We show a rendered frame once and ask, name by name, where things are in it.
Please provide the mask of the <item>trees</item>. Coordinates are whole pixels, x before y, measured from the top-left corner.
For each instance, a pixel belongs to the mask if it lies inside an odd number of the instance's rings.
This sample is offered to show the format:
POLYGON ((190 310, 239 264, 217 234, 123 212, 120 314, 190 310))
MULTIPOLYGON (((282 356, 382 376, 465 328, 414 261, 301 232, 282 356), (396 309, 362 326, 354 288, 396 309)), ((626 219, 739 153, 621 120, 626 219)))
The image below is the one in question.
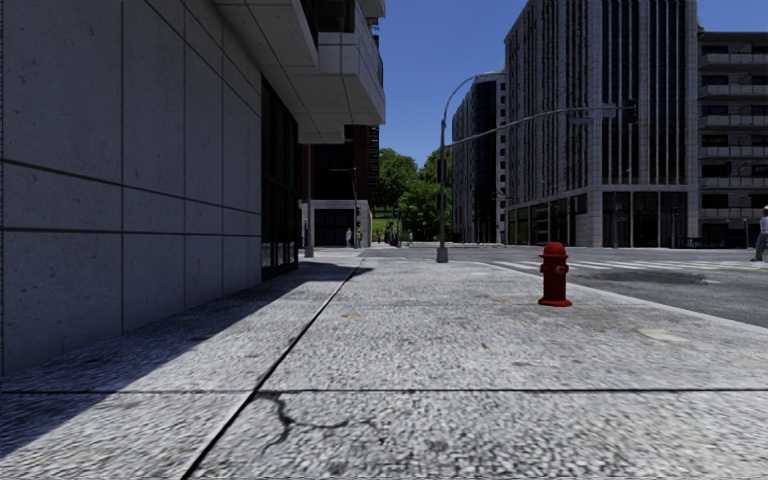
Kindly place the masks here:
POLYGON ((418 166, 412 157, 391 148, 379 151, 378 186, 372 205, 387 215, 393 210, 400 212, 404 231, 412 233, 415 240, 433 241, 439 236, 439 158, 439 150, 434 150, 418 166))

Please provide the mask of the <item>dark brick building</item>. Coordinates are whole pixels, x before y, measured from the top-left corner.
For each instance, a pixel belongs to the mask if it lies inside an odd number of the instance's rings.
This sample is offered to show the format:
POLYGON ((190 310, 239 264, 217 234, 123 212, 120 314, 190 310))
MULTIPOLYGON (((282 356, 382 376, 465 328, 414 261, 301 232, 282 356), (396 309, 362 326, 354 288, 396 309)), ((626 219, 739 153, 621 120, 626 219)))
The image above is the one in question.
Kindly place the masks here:
POLYGON ((301 147, 301 242, 315 247, 368 247, 379 177, 379 128, 348 125, 339 144, 301 147))

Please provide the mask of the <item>traffic light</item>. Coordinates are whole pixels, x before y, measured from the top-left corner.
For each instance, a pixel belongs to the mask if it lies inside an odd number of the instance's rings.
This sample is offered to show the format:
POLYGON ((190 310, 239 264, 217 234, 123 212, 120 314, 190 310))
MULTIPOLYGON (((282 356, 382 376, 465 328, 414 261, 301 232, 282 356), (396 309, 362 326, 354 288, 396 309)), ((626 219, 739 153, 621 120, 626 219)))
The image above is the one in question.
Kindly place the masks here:
POLYGON ((461 143, 472 141, 475 139, 479 139, 485 135, 496 133, 500 130, 510 129, 513 126, 517 126, 529 121, 537 120, 539 118, 545 118, 553 115, 559 115, 559 114, 565 114, 565 113, 572 113, 572 112, 599 112, 600 114, 607 114, 607 113, 616 113, 616 112, 623 112, 626 110, 631 110, 634 113, 637 112, 637 102, 634 99, 629 99, 625 105, 617 106, 615 104, 605 103, 598 106, 580 106, 580 107, 566 107, 566 108, 559 108, 556 110, 550 110, 550 111, 544 111, 540 112, 534 115, 530 115, 527 117, 523 117, 522 119, 514 120, 509 123, 506 123, 504 125, 501 125, 499 127, 493 128, 491 130, 484 131, 482 133, 478 133, 466 138, 462 138, 459 140, 456 140, 448 145, 445 144, 445 130, 446 130, 446 121, 447 121, 447 113, 448 113, 448 107, 450 106, 450 103, 453 99, 453 97, 461 90, 462 87, 464 87, 466 84, 470 82, 474 82, 475 80, 486 77, 486 76, 493 76, 493 75, 500 75, 500 72, 496 71, 486 71, 482 72, 476 75, 473 75, 465 80, 463 80, 450 94, 448 97, 445 107, 443 110, 443 115, 440 123, 440 145, 439 145, 439 162, 437 164, 437 174, 439 178, 439 184, 440 184, 440 190, 439 190, 439 205, 437 206, 437 211, 439 215, 439 234, 438 234, 438 247, 436 249, 436 262, 437 263, 447 263, 449 261, 449 255, 448 255, 448 247, 446 246, 446 240, 445 240, 445 210, 446 210, 446 195, 445 195, 445 185, 446 185, 446 176, 447 176, 447 161, 445 159, 445 149, 447 147, 454 147, 456 145, 459 145, 461 143))

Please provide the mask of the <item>dark glass tower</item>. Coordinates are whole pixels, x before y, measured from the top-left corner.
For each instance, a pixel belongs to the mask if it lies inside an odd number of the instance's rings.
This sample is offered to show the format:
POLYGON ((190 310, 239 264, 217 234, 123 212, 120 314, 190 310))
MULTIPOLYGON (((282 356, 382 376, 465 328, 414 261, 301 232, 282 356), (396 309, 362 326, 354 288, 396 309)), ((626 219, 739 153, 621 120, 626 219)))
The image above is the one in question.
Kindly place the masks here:
POLYGON ((457 243, 505 240, 505 75, 473 80, 452 117, 453 226, 457 243))

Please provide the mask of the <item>red fire hydrant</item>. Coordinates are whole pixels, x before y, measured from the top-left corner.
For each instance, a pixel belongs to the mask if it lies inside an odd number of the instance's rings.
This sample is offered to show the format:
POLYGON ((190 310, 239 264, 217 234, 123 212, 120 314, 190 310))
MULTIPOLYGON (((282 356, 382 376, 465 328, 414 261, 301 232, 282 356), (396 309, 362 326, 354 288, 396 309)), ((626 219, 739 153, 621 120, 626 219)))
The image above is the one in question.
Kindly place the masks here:
POLYGON ((569 266, 565 247, 559 242, 548 242, 540 257, 542 258, 540 272, 543 275, 543 296, 538 303, 553 307, 571 306, 572 302, 566 298, 566 275, 569 266))

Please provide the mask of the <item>grey stone tower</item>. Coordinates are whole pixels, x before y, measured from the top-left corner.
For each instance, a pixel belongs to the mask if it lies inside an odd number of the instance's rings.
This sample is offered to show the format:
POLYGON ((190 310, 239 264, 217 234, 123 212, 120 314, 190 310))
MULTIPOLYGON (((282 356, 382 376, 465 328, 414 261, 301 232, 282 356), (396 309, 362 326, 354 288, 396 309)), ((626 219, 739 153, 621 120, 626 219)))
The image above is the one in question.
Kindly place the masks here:
POLYGON ((528 0, 505 47, 509 242, 698 234, 695 0, 528 0))

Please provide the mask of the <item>pale concrete balcony building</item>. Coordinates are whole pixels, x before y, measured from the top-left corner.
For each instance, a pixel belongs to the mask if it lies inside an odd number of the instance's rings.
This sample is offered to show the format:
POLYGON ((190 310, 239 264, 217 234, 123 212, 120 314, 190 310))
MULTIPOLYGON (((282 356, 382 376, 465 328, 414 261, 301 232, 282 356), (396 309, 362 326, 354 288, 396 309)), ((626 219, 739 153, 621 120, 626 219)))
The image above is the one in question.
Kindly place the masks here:
POLYGON ((768 32, 698 34, 700 236, 752 246, 768 205, 768 32))

